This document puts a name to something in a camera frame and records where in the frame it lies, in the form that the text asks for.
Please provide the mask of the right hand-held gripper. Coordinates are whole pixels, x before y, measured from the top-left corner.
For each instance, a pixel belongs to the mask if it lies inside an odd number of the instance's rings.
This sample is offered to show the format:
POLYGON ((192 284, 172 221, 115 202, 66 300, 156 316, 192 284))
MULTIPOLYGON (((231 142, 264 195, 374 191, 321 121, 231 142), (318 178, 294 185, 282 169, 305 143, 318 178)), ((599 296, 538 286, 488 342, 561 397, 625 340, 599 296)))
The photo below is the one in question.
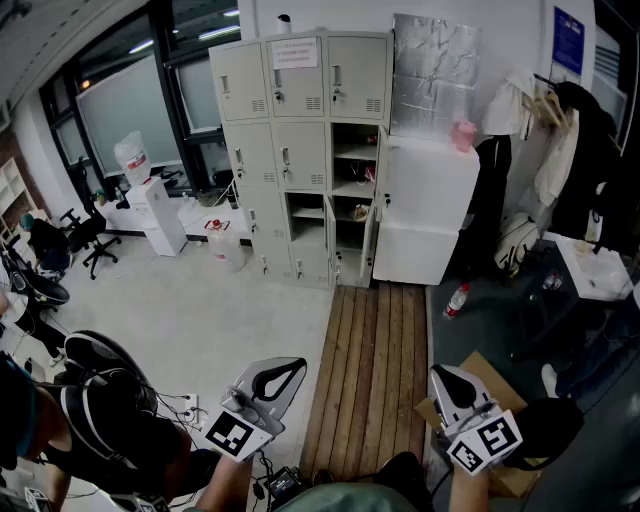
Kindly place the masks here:
POLYGON ((447 454, 468 474, 479 474, 499 464, 522 444, 512 411, 490 400, 479 377, 458 367, 437 364, 430 369, 430 380, 436 410, 443 423, 450 425, 444 429, 450 442, 447 454), (460 419, 468 409, 474 410, 460 419))

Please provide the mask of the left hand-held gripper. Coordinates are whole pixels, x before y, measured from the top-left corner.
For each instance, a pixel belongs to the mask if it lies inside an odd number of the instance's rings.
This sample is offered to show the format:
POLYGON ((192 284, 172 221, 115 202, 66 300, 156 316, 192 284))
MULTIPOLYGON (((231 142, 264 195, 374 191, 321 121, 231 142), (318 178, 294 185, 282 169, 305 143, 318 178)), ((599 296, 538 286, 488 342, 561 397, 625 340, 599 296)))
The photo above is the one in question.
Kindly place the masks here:
POLYGON ((245 461, 285 431, 275 416, 283 416, 293 401, 307 372, 300 357, 276 357, 252 363, 225 390, 202 428, 210 449, 245 461), (267 386, 281 377, 275 391, 267 386))

